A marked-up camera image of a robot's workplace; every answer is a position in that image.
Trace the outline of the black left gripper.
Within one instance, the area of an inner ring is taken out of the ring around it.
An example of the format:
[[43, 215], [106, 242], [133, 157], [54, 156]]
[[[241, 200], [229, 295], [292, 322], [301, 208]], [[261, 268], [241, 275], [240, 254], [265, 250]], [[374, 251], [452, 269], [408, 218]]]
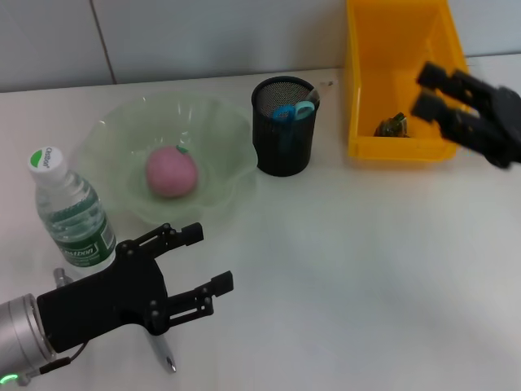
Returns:
[[196, 222], [176, 231], [169, 223], [116, 248], [106, 269], [37, 298], [46, 339], [57, 353], [128, 324], [161, 335], [171, 327], [214, 313], [213, 298], [234, 290], [226, 271], [188, 292], [168, 297], [155, 259], [204, 240]]

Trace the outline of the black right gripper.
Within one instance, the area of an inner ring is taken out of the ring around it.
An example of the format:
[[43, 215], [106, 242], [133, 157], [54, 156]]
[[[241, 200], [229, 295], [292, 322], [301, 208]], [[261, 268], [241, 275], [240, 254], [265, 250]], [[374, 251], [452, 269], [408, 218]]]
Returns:
[[461, 70], [448, 74], [444, 68], [426, 62], [418, 84], [474, 109], [484, 109], [480, 118], [450, 108], [442, 98], [422, 92], [411, 114], [425, 122], [436, 123], [440, 136], [461, 147], [483, 155], [500, 169], [520, 163], [520, 96], [513, 90], [497, 88]]

